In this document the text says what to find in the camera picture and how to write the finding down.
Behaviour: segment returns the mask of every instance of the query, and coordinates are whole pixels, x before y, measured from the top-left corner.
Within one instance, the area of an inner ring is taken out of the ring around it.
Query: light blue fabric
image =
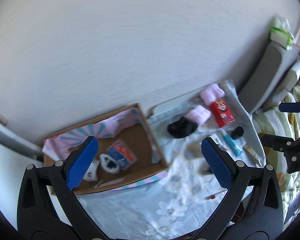
[[[234,86],[231,82],[223,82],[220,86],[226,92],[225,100],[236,118],[236,122],[226,129],[242,126],[246,141],[260,154],[265,165],[261,143],[250,116],[237,99]],[[220,187],[213,174],[207,172],[209,166],[200,152],[201,140],[218,131],[213,117],[186,138],[173,139],[167,133],[169,123],[198,103],[202,101],[196,99],[148,120],[170,164],[168,177],[134,188],[77,196],[90,217],[110,238],[155,240],[185,235],[200,228],[224,197],[222,191],[225,189]],[[227,147],[221,134],[217,134]],[[244,139],[238,141],[239,146],[244,143]],[[236,158],[230,150],[228,152],[235,160],[241,159],[247,165],[255,166],[245,153]],[[245,195],[250,192],[251,188],[248,188]]]

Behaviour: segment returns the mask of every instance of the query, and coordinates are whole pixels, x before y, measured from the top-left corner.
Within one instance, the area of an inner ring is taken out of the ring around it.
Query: black bottle cap
[[[237,140],[238,138],[242,137],[243,135],[243,128],[241,126],[238,126],[236,129],[234,129],[231,132],[231,138],[233,140]]]

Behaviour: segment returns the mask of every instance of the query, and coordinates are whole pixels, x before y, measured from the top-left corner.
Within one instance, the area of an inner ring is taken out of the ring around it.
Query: red box
[[[223,99],[213,102],[210,109],[220,128],[235,121],[230,108]]]

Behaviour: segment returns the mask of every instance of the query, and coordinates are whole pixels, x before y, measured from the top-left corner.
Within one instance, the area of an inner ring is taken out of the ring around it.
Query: bed
[[[295,103],[298,100],[300,100],[300,86],[295,86],[292,92],[285,97],[284,102]],[[300,137],[300,113],[281,113],[278,107],[273,107],[261,114],[254,114],[253,124],[259,136],[268,133],[293,139]],[[283,153],[267,147],[264,150],[267,163],[271,164],[277,173],[282,195],[285,227],[287,227],[300,211],[299,201],[295,214],[286,218],[288,207],[300,194],[300,171],[288,174]]]

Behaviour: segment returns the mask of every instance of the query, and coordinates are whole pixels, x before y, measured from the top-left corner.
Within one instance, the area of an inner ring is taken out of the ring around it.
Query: open cardboard box
[[[95,192],[101,192],[101,191],[106,191],[114,188],[118,188],[121,186],[129,185],[131,183],[149,178],[160,171],[164,171],[167,169],[167,164],[165,162],[165,159],[160,151],[160,148],[158,147],[158,144],[151,133],[151,130],[149,129],[148,125],[146,124],[146,119],[140,109],[139,104],[133,104],[130,106],[126,106],[123,108],[120,108],[118,110],[112,111],[108,114],[104,114],[102,116],[93,118],[91,120],[79,123],[77,125],[74,125],[72,127],[69,127],[67,129],[64,129],[62,131],[53,133],[46,137],[44,140],[48,138],[52,138],[54,136],[57,136],[59,134],[63,134],[67,131],[88,125],[88,124],[93,124],[100,122],[102,120],[105,120],[111,116],[114,116],[122,111],[131,109],[131,108],[138,108],[141,116],[143,118],[143,121],[145,123],[145,127],[143,127],[140,123],[137,123],[131,127],[125,128],[122,132],[120,132],[115,138],[101,138],[98,139],[99,142],[99,151],[98,154],[96,155],[96,158],[102,153],[106,153],[107,149],[117,140],[117,139],[122,139],[126,145],[133,151],[133,153],[137,156],[138,161],[133,164],[130,168],[128,168],[126,171],[120,171],[118,174],[109,174],[105,172],[101,166],[99,165],[98,170],[97,170],[97,176],[98,176],[98,181],[97,182],[88,182],[85,180],[82,180],[81,184],[79,187],[74,188],[73,192],[76,195],[83,195],[83,194],[89,194],[89,193],[95,193]],[[155,143],[155,146],[158,151],[158,155],[161,157],[159,162],[157,164],[152,164],[152,147],[150,142],[148,141],[148,135],[152,137],[152,141]],[[44,164],[45,166],[51,166],[54,164],[54,160],[52,160],[49,156],[46,154],[44,155]]]

